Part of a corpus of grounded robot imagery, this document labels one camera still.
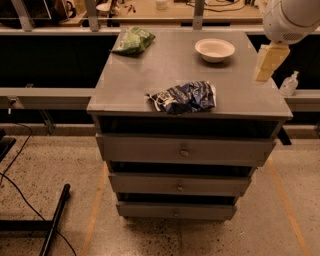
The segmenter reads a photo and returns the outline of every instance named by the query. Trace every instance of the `bottle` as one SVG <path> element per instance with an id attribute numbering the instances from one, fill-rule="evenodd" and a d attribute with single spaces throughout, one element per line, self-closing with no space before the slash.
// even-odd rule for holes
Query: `bottle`
<path id="1" fill-rule="evenodd" d="M 299 72 L 294 71 L 293 74 L 283 80 L 280 86 L 280 93 L 283 96 L 292 96 L 298 86 L 298 76 Z"/>

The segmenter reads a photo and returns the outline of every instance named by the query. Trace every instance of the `crumpled bag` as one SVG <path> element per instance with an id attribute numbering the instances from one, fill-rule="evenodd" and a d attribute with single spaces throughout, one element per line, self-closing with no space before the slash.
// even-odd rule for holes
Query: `crumpled bag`
<path id="1" fill-rule="evenodd" d="M 131 27 L 124 34 L 119 47 L 111 52 L 120 55 L 137 55 L 144 52 L 154 38 L 155 35 L 145 29 Z"/>
<path id="2" fill-rule="evenodd" d="M 205 81 L 176 85 L 150 96 L 157 111 L 178 115 L 194 113 L 216 106 L 215 87 Z"/>

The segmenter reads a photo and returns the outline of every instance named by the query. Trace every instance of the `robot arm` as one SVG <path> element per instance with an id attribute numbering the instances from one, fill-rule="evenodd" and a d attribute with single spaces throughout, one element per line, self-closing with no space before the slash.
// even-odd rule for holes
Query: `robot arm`
<path id="1" fill-rule="evenodd" d="M 318 28 L 319 0 L 269 0 L 263 28 L 274 43 L 295 44 Z"/>

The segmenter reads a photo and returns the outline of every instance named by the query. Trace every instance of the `white bowl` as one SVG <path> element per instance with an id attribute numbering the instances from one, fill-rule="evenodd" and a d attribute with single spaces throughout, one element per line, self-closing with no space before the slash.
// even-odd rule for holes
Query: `white bowl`
<path id="1" fill-rule="evenodd" d="M 196 43 L 196 51 L 205 61 L 218 63 L 231 56 L 235 52 L 232 44 L 221 39 L 203 39 Z"/>
<path id="2" fill-rule="evenodd" d="M 99 4 L 99 5 L 97 5 L 96 8 L 100 12 L 101 15 L 108 15 L 109 10 L 110 10 L 110 4 L 109 3 Z"/>

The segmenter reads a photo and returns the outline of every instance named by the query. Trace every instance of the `drawer knob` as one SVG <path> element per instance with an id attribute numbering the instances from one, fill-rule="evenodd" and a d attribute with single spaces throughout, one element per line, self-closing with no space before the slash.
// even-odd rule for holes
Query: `drawer knob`
<path id="1" fill-rule="evenodd" d="M 189 151 L 186 150 L 186 149 L 181 149 L 180 155 L 181 155 L 182 157 L 188 157 L 188 156 L 189 156 Z"/>
<path id="2" fill-rule="evenodd" d="M 177 190 L 180 191 L 180 192 L 182 192 L 182 191 L 183 191 L 183 186 L 182 186 L 181 184 L 178 184 Z"/>
<path id="3" fill-rule="evenodd" d="M 175 218 L 178 218 L 178 217 L 179 217 L 178 211 L 174 211 L 174 212 L 173 212 L 173 217 L 175 217 Z"/>

